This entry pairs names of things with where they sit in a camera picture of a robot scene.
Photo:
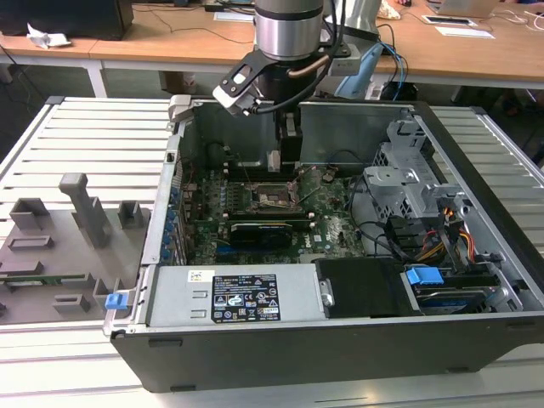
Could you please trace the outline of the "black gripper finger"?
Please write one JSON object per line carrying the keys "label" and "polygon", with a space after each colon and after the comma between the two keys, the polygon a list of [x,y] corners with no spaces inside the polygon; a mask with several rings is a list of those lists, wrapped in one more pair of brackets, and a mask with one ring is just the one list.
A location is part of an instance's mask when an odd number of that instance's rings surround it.
{"label": "black gripper finger", "polygon": [[292,172],[300,160],[303,137],[300,135],[286,136],[280,139],[280,170]]}

